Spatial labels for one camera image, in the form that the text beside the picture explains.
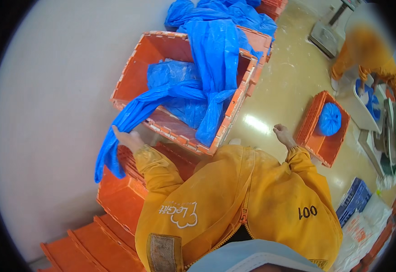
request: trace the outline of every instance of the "white shoe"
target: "white shoe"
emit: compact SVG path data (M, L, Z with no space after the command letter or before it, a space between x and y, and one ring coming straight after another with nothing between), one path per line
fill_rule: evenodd
M235 139L231 139L228 144L235 144L235 145L240 145L240 139L239 138L235 138Z
M331 78L331 87L333 90L337 91L338 90L338 81Z

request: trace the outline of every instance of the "person in yellow clothing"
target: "person in yellow clothing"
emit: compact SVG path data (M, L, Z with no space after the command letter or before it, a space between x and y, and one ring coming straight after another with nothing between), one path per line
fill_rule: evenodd
M331 68L331 86L338 90L338 81L343 74L355 64L358 65L358 75L361 79L361 92L364 93L364 84L367 76L375 73L373 90L379 80L384 81L393 91L396 99L396 63L392 52L386 43L372 28L359 25L346 34L346 41Z
M284 163L264 151L229 144L202 161L185 182L137 132L113 129L147 182L135 235L147 271L184 271L221 247L252 239L287 246L316 269L327 271L335 261L342 229L328 183L285 126L274 128L288 150Z

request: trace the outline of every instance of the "white container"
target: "white container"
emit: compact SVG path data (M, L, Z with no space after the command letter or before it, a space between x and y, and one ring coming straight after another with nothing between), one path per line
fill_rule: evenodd
M381 110L381 117L377 122L375 122L367 107L358 97L355 89L355 82L356 80L353 80L351 84L342 86L342 88L337 93L336 100L340 103L344 110L349 113L352 120L360 129L381 133L383 125L382 120L384 118L384 100L386 99L385 91L380 85L377 86L375 91L375 95L378 98L379 107Z

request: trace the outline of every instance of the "fist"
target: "fist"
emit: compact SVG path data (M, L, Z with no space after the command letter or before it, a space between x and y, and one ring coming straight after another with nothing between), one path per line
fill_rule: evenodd
M145 145L137 131L120 132L115 125L112 126L112 129L119 143L128 147L133 154Z
M274 132L277 135L278 141L287 147L287 150L292 147L298 146L293 140L292 134L288 131L288 128L282 124L276 124L274 126Z

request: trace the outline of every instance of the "blue plastic crate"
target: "blue plastic crate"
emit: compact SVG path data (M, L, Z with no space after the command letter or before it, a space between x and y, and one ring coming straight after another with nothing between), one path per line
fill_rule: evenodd
M364 181L356 177L345 200L336 211L340 225L344 226L355 210L362 212L371 196L372 193L370 193Z

